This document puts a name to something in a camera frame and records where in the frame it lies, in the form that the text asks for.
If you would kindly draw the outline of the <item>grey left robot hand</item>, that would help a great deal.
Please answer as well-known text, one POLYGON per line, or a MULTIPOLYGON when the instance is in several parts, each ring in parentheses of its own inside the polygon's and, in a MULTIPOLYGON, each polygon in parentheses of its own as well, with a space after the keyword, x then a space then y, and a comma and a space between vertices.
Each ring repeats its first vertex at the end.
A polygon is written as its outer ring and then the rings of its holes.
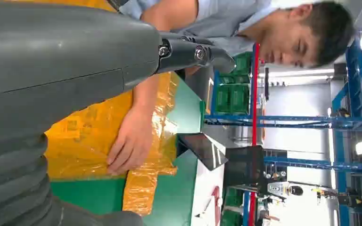
POLYGON ((156 73, 212 65, 225 50, 98 8, 0 1, 0 226, 141 226, 140 215, 91 214, 53 196, 45 132, 71 113, 156 73))

